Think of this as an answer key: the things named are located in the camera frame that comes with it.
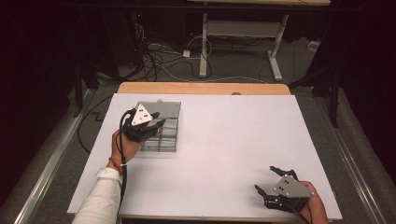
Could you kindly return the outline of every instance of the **wrist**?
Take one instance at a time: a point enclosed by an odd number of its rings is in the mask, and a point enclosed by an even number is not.
[[[112,168],[114,170],[117,170],[120,175],[122,175],[122,166],[121,166],[121,158],[120,157],[109,157],[108,158],[108,163],[107,166],[108,168]]]

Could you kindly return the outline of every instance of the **desk leg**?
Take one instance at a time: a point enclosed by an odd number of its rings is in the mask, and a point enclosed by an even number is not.
[[[338,107],[338,92],[340,90],[340,73],[339,71],[334,72],[332,81],[332,97],[330,98],[330,113],[329,117],[332,121],[334,128],[338,128],[337,123],[337,107]]]
[[[277,50],[279,49],[280,42],[282,41],[282,35],[283,35],[283,32],[285,31],[286,22],[288,21],[288,17],[289,17],[289,15],[284,15],[282,17],[282,22],[279,24],[279,28],[277,30],[274,49],[267,51],[268,59],[270,60],[271,68],[273,70],[273,74],[274,74],[276,81],[282,80],[282,75],[280,74],[279,66],[277,65],[277,62],[276,62],[276,53],[277,53]]]
[[[81,64],[79,62],[76,64],[75,68],[75,95],[77,108],[73,118],[76,118],[79,115],[82,108]]]
[[[207,66],[207,48],[206,48],[206,38],[207,38],[207,13],[204,13],[204,20],[202,23],[202,51],[201,51],[201,61],[199,65],[199,76],[206,77],[206,66]]]

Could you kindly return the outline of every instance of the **human hand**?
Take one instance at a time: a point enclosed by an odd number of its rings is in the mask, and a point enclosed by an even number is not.
[[[125,134],[122,135],[122,146],[125,161],[130,161],[137,153],[137,150],[142,146],[144,142],[136,143],[128,139]],[[120,130],[116,130],[112,134],[111,141],[111,157],[113,161],[109,161],[107,167],[119,170],[118,167],[121,165],[121,154],[120,154]]]
[[[314,221],[315,224],[329,224],[329,219],[327,219],[326,209],[324,207],[323,201],[320,199],[317,190],[308,181],[300,181],[304,186],[315,192],[315,196],[309,198],[308,204],[301,210],[301,215],[303,215],[309,223]]]

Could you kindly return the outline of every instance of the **bracelet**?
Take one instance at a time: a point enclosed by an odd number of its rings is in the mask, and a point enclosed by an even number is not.
[[[116,167],[116,169],[119,171],[119,174],[122,175],[122,167],[116,163],[116,160],[111,157],[109,157],[108,160],[113,163],[113,166]]]

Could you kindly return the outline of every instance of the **white tabletop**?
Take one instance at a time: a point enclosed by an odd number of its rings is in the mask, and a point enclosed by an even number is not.
[[[111,134],[139,101],[181,102],[177,152],[139,152],[128,163],[120,215],[204,220],[285,221],[268,194],[293,169],[317,188],[330,219],[341,213],[294,96],[115,94],[68,213],[75,214],[107,163]]]

